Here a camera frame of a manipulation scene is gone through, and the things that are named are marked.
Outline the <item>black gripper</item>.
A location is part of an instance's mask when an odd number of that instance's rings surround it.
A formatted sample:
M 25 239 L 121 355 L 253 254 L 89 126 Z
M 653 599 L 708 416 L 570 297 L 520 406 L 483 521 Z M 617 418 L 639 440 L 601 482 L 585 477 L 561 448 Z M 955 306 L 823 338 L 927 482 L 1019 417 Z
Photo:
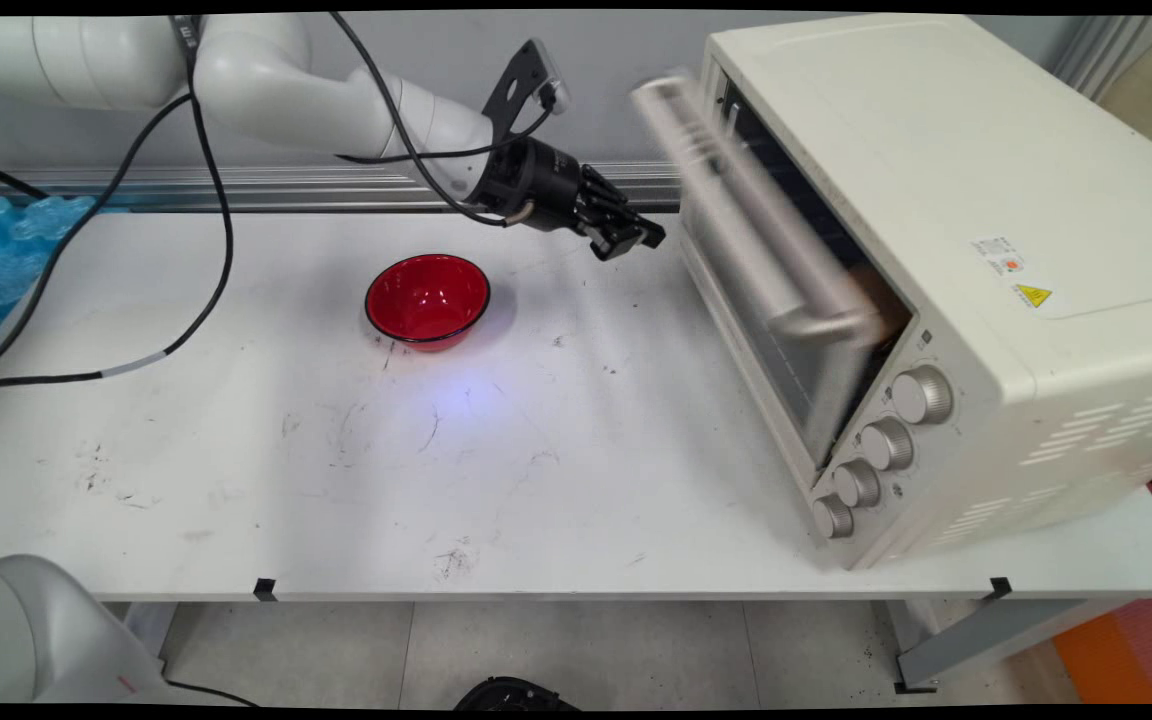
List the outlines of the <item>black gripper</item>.
M 666 238 L 664 228 L 631 209 L 626 194 L 602 173 L 536 138 L 518 138 L 490 152 L 479 205 L 506 218 L 531 209 L 520 223 L 539 232 L 585 234 L 596 259 L 604 263 L 639 243 Z

